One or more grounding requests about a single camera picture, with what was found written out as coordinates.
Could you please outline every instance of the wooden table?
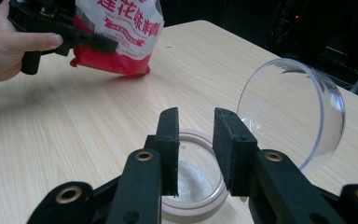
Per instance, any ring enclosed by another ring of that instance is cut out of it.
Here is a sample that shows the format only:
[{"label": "wooden table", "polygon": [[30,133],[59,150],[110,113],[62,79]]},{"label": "wooden table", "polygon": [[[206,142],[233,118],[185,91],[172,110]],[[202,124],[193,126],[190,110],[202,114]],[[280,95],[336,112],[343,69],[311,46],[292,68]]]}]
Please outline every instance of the wooden table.
[{"label": "wooden table", "polygon": [[[277,58],[206,21],[164,29],[151,74],[117,78],[47,55],[39,74],[0,83],[0,223],[25,223],[46,194],[68,181],[94,188],[121,175],[127,156],[154,134],[159,113],[179,107],[181,128],[213,133],[213,111],[236,111],[261,64]],[[346,130],[337,153],[311,182],[339,194],[358,183],[358,96],[341,90]],[[204,223],[250,223],[228,196]]]}]

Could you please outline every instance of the finger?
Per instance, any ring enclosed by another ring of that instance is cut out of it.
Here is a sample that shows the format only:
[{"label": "finger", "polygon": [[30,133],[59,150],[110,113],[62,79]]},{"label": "finger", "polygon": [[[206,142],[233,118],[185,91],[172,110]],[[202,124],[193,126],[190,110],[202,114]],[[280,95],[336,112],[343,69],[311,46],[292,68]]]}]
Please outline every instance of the finger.
[{"label": "finger", "polygon": [[56,34],[16,32],[10,36],[6,47],[13,52],[43,51],[56,49],[62,42],[62,37]]}]

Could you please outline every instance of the transparent plastic container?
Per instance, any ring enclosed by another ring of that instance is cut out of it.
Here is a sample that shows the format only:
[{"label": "transparent plastic container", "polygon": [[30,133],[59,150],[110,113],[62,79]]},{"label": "transparent plastic container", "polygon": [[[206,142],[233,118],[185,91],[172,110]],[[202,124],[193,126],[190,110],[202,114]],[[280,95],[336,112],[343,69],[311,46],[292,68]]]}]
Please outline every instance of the transparent plastic container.
[{"label": "transparent plastic container", "polygon": [[252,74],[237,114],[261,149],[283,152],[303,172],[328,161],[345,126],[345,106],[336,84],[326,74],[284,58]]},{"label": "transparent plastic container", "polygon": [[212,137],[194,130],[179,131],[179,197],[161,199],[162,223],[196,223],[214,215],[228,191],[212,149]]}]

